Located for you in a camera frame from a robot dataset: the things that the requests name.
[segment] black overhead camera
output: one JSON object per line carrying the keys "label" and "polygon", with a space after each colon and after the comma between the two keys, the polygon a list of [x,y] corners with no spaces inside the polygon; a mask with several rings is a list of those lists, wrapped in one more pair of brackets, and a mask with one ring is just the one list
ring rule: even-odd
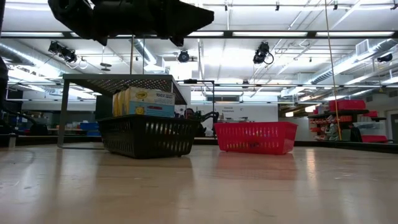
{"label": "black overhead camera", "polygon": [[179,0],[48,0],[54,17],[83,39],[154,34],[183,45],[188,34],[211,24],[214,12]]}
{"label": "black overhead camera", "polygon": [[378,62],[390,62],[392,60],[392,54],[377,58]]}
{"label": "black overhead camera", "polygon": [[63,58],[68,63],[75,63],[77,61],[77,56],[74,50],[69,50],[56,41],[51,41],[49,52],[58,54],[59,57]]}
{"label": "black overhead camera", "polygon": [[178,56],[178,61],[181,63],[186,63],[189,61],[189,54],[187,50],[182,50]]}
{"label": "black overhead camera", "polygon": [[[268,56],[271,56],[271,62],[266,62]],[[274,62],[274,56],[269,52],[268,42],[261,42],[259,48],[256,50],[253,62],[255,64],[261,64],[264,62],[267,65],[270,65]]]}

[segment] black plastic basket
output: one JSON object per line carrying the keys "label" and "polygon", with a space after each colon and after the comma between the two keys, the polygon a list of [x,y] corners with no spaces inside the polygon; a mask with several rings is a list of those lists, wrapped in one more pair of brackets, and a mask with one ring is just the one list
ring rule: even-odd
{"label": "black plastic basket", "polygon": [[199,122],[177,118],[126,115],[98,121],[106,150],[149,159],[191,152]]}

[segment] ventilation duct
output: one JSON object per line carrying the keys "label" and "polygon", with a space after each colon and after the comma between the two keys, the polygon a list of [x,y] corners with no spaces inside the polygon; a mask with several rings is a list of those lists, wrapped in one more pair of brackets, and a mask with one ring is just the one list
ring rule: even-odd
{"label": "ventilation duct", "polygon": [[153,54],[144,43],[139,39],[134,39],[132,42],[135,50],[144,59],[146,67],[144,68],[146,72],[149,73],[163,73],[169,74],[169,69],[165,68],[165,61],[162,57]]}
{"label": "ventilation duct", "polygon": [[0,43],[0,55],[10,59],[10,62],[18,65],[28,65],[41,67],[44,63],[53,69],[46,72],[52,73],[51,76],[60,76],[64,73],[79,73],[77,70],[67,67],[65,64],[56,60],[49,60],[49,57],[32,48],[12,39],[2,39]]}
{"label": "ventilation duct", "polygon": [[[398,39],[387,39],[380,41],[379,39],[365,40],[364,42],[356,46],[356,50],[345,57],[337,60],[334,65],[335,75],[347,71],[358,65],[359,62],[370,58],[381,57],[385,54],[389,54],[391,48],[398,44]],[[309,79],[305,84],[316,85],[327,78],[333,76],[331,65],[323,70],[312,75],[313,78]],[[288,90],[282,91],[283,96],[295,95],[298,92],[304,90],[304,87],[295,87]]]}

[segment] blue bin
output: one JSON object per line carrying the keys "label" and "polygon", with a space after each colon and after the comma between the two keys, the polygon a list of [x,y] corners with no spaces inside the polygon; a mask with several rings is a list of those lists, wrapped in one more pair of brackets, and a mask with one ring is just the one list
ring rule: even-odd
{"label": "blue bin", "polygon": [[98,130],[98,123],[80,123],[80,129],[85,131]]}

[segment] stage light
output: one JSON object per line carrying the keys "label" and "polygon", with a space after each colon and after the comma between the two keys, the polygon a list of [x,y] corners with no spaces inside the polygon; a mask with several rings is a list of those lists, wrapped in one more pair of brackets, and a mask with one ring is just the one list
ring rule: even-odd
{"label": "stage light", "polygon": [[[266,62],[268,56],[271,56],[271,62]],[[255,64],[262,64],[264,62],[267,65],[270,65],[274,62],[274,56],[269,52],[268,42],[261,42],[259,48],[256,50],[253,62]]]}
{"label": "stage light", "polygon": [[188,51],[187,50],[182,50],[180,52],[180,55],[178,56],[178,61],[181,62],[181,63],[186,63],[186,62],[189,61],[189,58],[190,58],[190,56],[188,54]]}

